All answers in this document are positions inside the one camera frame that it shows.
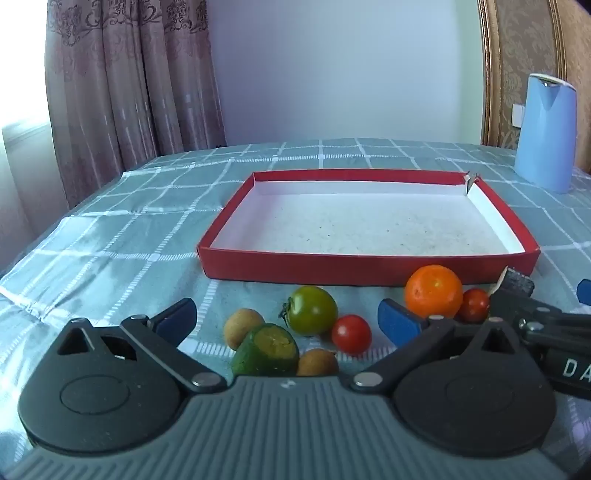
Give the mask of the orange mandarin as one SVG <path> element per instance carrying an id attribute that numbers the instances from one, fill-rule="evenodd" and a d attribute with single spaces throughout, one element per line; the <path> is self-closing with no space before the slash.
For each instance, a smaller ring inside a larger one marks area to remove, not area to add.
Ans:
<path id="1" fill-rule="evenodd" d="M 463 302 L 463 284 L 447 267 L 424 266 L 408 279 L 404 299 L 406 308 L 419 317 L 453 318 Z"/>

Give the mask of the dark sugarcane piece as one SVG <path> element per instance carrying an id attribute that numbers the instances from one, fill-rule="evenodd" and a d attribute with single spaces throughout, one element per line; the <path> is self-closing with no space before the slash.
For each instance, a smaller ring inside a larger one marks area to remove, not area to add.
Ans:
<path id="1" fill-rule="evenodd" d="M 531 297 L 535 290 L 535 283 L 528 275 L 511 267 L 505 267 L 497 282 L 490 288 L 488 295 L 492 296 L 499 290 Z"/>

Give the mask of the red cherry tomato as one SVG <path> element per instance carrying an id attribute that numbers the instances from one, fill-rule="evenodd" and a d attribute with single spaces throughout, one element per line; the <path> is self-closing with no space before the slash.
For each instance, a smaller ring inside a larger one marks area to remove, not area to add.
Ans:
<path id="1" fill-rule="evenodd" d="M 332 343 L 339 350 L 351 356 L 366 352 L 372 344 L 372 329 L 365 319 L 358 315 L 342 316 L 335 321 L 331 331 Z"/>
<path id="2" fill-rule="evenodd" d="M 464 323 L 480 324 L 489 316 L 490 299 L 487 292 L 471 288 L 464 292 L 462 305 L 456 319 Z"/>

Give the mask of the pink patterned curtain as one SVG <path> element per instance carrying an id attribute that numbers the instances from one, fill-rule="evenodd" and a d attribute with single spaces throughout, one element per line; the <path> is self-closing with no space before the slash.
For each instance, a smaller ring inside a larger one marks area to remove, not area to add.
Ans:
<path id="1" fill-rule="evenodd" d="M 46 28 L 70 206 L 158 156 L 225 145 L 204 1 L 50 1 Z"/>

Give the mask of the gold framed headboard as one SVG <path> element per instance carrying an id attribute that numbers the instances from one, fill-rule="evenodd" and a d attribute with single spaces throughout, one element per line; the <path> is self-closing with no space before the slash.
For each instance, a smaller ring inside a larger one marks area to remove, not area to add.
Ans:
<path id="1" fill-rule="evenodd" d="M 588 1 L 479 1 L 484 65 L 482 142 L 514 149 L 512 109 L 525 103 L 532 73 L 577 91 L 575 164 L 590 171 L 590 13 Z"/>

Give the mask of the light blue kettle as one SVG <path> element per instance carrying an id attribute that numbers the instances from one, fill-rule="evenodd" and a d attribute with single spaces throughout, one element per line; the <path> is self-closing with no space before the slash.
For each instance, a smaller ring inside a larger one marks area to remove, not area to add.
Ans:
<path id="1" fill-rule="evenodd" d="M 515 158 L 523 179 L 554 193 L 569 191 L 575 166 L 577 92 L 543 73 L 529 75 Z"/>

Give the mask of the large green tomato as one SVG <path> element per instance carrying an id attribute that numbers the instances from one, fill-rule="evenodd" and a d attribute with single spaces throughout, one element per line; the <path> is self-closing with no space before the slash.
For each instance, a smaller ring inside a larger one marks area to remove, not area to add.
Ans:
<path id="1" fill-rule="evenodd" d="M 339 311 L 329 292 L 318 286 L 304 285 L 290 294 L 281 307 L 279 317 L 295 333 L 315 336 L 332 329 Z"/>

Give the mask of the brown longan fruit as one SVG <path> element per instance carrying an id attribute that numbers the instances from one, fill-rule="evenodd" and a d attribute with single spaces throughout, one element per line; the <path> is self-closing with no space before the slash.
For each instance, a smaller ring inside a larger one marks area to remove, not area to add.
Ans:
<path id="1" fill-rule="evenodd" d="M 335 353 L 324 349 L 311 349 L 301 355 L 297 376 L 332 376 L 339 373 Z"/>
<path id="2" fill-rule="evenodd" d="M 249 308 L 238 309 L 228 317 L 223 326 L 223 339 L 231 350 L 235 351 L 245 340 L 249 332 L 263 325 L 263 316 Z"/>

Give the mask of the red shallow cardboard box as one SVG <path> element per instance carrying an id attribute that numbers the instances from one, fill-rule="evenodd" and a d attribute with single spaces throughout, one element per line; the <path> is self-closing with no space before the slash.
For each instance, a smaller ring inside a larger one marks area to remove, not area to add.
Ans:
<path id="1" fill-rule="evenodd" d="M 401 169 L 253 173 L 197 244 L 212 279 L 298 285 L 402 286 L 426 265 L 492 283 L 540 253 L 478 175 Z"/>

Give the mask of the white wall switch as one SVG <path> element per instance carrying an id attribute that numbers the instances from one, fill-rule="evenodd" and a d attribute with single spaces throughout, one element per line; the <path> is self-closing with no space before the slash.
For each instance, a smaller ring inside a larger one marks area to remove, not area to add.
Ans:
<path id="1" fill-rule="evenodd" d="M 512 105 L 512 117 L 511 124 L 514 128 L 521 129 L 523 125 L 523 119 L 525 114 L 525 106 L 522 104 Z"/>

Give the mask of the green cucumber piece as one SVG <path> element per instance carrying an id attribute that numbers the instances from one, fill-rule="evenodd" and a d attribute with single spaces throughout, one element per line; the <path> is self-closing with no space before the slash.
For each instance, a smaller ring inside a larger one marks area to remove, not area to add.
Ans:
<path id="1" fill-rule="evenodd" d="M 283 377 L 297 373 L 300 350 L 290 332 L 276 324 L 253 328 L 235 351 L 235 376 Z"/>

